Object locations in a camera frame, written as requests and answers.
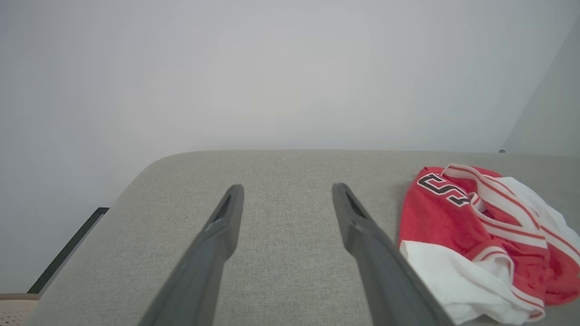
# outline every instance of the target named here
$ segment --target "beige perforated object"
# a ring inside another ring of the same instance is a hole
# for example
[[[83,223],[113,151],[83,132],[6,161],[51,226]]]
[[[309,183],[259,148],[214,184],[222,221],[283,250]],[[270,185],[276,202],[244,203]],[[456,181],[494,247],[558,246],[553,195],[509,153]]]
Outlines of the beige perforated object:
[[[23,326],[36,308],[38,294],[0,294],[0,325]]]

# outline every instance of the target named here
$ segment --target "dark baseboard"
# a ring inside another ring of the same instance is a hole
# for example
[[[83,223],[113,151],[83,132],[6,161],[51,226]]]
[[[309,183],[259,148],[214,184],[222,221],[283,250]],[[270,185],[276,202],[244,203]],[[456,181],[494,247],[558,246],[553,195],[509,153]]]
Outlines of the dark baseboard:
[[[28,293],[37,294],[44,288],[46,283],[54,275],[54,273],[59,269],[62,263],[67,259],[69,254],[76,248],[80,240],[85,236],[85,234],[90,230],[95,222],[106,212],[107,207],[99,207],[93,215],[81,226],[81,228],[75,233],[72,239],[67,243],[66,246],[59,252],[56,258],[48,265],[44,273],[37,279],[34,285],[28,290]]]

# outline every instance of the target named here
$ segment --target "gray fabric surface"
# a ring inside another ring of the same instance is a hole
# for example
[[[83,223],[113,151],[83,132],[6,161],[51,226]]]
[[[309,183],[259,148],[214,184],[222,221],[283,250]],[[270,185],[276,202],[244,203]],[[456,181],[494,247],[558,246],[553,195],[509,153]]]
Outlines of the gray fabric surface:
[[[393,151],[204,151],[147,167],[88,235],[27,325],[135,325],[226,189],[241,183],[238,248],[215,325],[370,325],[355,260],[342,247],[331,185],[346,182],[397,239],[405,192],[424,166],[513,176],[580,231],[580,160]],[[536,325],[577,325],[580,301]],[[487,324],[490,321],[478,321]]]

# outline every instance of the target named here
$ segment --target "red fabric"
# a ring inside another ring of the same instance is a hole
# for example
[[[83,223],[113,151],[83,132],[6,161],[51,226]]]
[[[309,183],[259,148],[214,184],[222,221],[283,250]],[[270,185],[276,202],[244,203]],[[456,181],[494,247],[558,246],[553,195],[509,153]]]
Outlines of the red fabric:
[[[484,175],[501,177],[493,171],[475,169]],[[462,202],[466,197],[472,198],[472,193],[477,193],[476,182],[441,176],[442,171],[443,168],[438,167],[424,168],[411,184],[403,204],[399,245],[403,240],[438,244],[469,260],[486,248],[500,247],[513,260],[512,285],[520,291],[544,301],[546,305],[560,305],[578,297],[580,269],[569,256],[549,244],[546,249],[489,234],[473,206]],[[481,213],[485,216],[520,226],[514,217],[501,209],[485,201],[484,204],[486,210]]]

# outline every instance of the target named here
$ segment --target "white wall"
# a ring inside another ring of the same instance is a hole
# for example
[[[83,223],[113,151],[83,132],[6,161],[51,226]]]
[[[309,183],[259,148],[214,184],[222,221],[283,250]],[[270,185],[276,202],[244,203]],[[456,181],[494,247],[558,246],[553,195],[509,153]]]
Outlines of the white wall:
[[[497,151],[569,1],[0,2],[0,292],[145,166],[210,148]]]
[[[504,147],[513,153],[580,157],[580,18]]]

